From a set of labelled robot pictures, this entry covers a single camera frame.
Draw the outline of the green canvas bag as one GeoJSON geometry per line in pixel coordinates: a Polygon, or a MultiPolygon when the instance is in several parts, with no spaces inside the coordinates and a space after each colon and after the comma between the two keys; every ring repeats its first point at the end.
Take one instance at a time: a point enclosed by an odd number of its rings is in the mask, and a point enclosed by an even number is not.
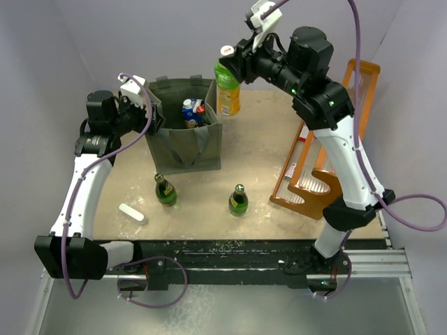
{"type": "Polygon", "coordinates": [[[156,135],[146,134],[156,171],[170,175],[219,170],[222,123],[216,114],[216,82],[201,75],[175,79],[158,77],[149,83],[149,97],[152,102],[161,104],[165,118],[156,135]],[[186,127],[182,103],[187,98],[205,101],[209,126],[186,127]]]}

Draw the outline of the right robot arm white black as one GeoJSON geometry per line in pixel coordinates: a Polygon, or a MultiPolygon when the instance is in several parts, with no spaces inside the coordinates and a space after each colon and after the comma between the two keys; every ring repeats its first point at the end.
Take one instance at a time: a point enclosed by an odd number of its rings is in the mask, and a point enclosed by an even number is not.
{"type": "Polygon", "coordinates": [[[314,27],[297,28],[287,53],[274,50],[271,33],[255,47],[254,39],[242,39],[219,63],[239,82],[261,77],[293,98],[293,109],[313,131],[331,160],[342,194],[323,210],[326,224],[315,241],[312,268],[326,273],[348,231],[366,226],[376,210],[395,199],[375,178],[359,135],[355,134],[354,108],[347,90],[327,76],[333,46],[314,27]]]}

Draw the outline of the cola glass bottle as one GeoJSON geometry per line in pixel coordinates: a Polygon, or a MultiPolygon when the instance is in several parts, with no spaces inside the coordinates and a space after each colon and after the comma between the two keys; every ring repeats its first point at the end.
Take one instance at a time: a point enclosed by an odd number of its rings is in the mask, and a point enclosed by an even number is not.
{"type": "Polygon", "coordinates": [[[211,124],[206,115],[206,108],[204,105],[200,105],[196,108],[196,123],[198,127],[209,126],[211,124]]]}

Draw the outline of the green orange juice bottle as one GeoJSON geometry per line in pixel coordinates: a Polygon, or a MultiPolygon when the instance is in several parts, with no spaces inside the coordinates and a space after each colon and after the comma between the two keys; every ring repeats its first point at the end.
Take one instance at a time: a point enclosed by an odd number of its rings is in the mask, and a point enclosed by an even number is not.
{"type": "Polygon", "coordinates": [[[217,109],[224,116],[234,116],[240,111],[240,83],[217,59],[214,65],[217,85],[217,109]]]}

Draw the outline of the blue juice carton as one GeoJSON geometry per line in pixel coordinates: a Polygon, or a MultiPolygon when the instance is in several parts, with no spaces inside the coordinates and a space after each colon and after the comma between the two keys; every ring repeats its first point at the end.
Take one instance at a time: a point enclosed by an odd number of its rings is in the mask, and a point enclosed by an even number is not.
{"type": "Polygon", "coordinates": [[[205,106],[203,99],[187,98],[183,101],[182,116],[187,128],[198,127],[196,123],[196,108],[200,105],[205,106]]]}

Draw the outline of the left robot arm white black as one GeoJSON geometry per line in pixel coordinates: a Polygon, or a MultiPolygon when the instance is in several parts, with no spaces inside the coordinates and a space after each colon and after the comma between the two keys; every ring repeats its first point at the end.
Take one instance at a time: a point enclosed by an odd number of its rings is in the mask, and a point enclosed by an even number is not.
{"type": "Polygon", "coordinates": [[[90,93],[86,108],[64,205],[49,234],[38,236],[34,243],[38,258],[52,278],[99,280],[117,265],[135,274],[144,264],[144,257],[131,242],[95,242],[93,227],[115,156],[126,148],[122,136],[132,131],[144,135],[155,105],[146,89],[138,93],[121,89],[117,95],[104,90],[90,93]]]}

